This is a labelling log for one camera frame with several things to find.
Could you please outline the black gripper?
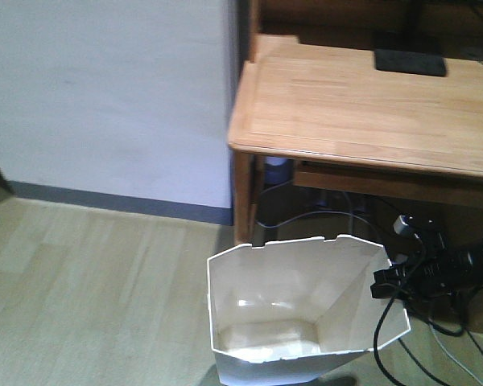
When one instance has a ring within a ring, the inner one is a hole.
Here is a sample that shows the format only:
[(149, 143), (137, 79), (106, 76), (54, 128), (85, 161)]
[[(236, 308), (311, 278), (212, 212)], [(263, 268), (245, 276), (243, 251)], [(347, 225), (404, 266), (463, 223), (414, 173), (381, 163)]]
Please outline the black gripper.
[(374, 283), (370, 286), (373, 298), (431, 299), (473, 287), (471, 244), (447, 248), (439, 232), (418, 228), (396, 233), (417, 240), (420, 250), (402, 264), (374, 272)]

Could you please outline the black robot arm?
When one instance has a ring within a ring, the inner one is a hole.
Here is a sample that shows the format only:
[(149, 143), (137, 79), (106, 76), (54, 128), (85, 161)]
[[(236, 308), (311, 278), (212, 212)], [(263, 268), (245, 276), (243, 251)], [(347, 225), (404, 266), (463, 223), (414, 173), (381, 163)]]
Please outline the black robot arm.
[(446, 248), (441, 235), (415, 236), (420, 250), (401, 264), (374, 272), (371, 295), (376, 299), (428, 300), (483, 286), (483, 238)]

